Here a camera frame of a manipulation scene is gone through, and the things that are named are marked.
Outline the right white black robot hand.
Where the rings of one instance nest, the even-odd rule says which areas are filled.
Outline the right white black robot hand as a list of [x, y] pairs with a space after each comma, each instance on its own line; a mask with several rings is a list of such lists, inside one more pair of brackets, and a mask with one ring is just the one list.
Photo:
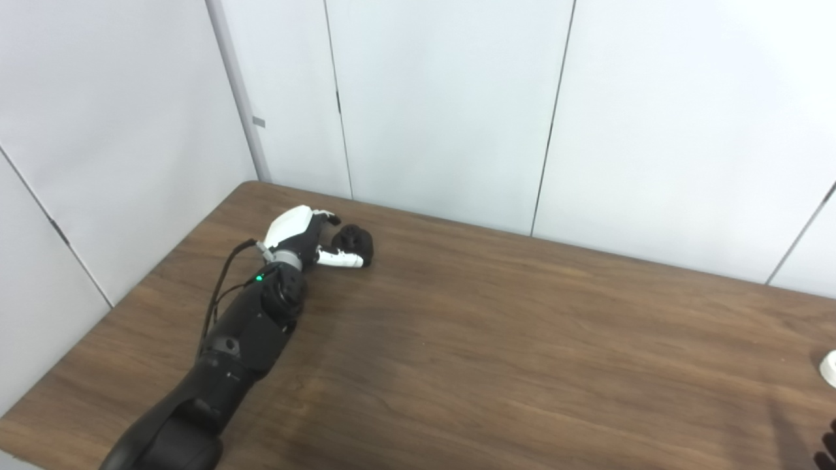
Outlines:
[[836, 420], [833, 419], [827, 432], [821, 437], [823, 450], [813, 455], [813, 462], [820, 470], [836, 470]]

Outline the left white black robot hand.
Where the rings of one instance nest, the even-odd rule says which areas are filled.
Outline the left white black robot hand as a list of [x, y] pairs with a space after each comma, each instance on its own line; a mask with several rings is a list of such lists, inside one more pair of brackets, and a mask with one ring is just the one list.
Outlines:
[[339, 268], [366, 268], [370, 254], [352, 253], [340, 247], [320, 243], [323, 227], [338, 226], [342, 220], [331, 211], [295, 206], [278, 216], [257, 247], [267, 264], [288, 264], [304, 271], [313, 265]]

